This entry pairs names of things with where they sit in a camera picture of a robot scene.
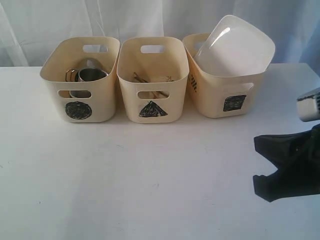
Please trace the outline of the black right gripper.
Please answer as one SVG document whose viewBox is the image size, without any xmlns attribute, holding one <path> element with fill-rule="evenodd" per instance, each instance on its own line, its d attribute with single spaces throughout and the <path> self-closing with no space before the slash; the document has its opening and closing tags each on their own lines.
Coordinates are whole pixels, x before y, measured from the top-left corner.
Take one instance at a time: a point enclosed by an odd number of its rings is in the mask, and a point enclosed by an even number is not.
<svg viewBox="0 0 320 240">
<path fill-rule="evenodd" d="M 311 140 L 308 149 L 304 147 Z M 320 193 L 320 125 L 311 131 L 291 134 L 259 135 L 253 138 L 254 149 L 278 170 L 265 175 L 254 175 L 254 193 L 271 203 L 291 197 Z"/>
</svg>

